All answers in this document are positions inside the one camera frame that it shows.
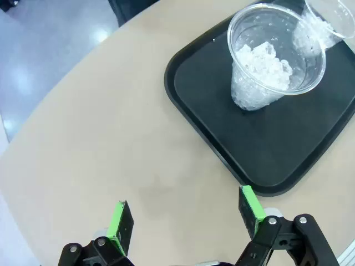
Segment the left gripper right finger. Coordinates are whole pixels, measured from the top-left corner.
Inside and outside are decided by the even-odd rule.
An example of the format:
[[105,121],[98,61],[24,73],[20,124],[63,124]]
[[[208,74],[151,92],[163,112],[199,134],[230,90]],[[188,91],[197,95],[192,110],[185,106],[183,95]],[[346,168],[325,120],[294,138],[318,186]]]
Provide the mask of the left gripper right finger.
[[268,265],[276,250],[285,250],[295,265],[339,265],[312,215],[292,221],[267,215],[251,186],[239,188],[239,211],[251,241],[236,265]]

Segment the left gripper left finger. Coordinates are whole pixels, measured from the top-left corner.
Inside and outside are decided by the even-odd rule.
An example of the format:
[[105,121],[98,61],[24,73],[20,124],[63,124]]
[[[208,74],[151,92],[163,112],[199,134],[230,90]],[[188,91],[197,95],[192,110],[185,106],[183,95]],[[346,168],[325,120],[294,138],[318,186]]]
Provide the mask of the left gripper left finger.
[[134,220],[127,201],[115,206],[110,225],[103,236],[98,236],[85,247],[68,243],[59,258],[59,265],[133,265],[128,250]]

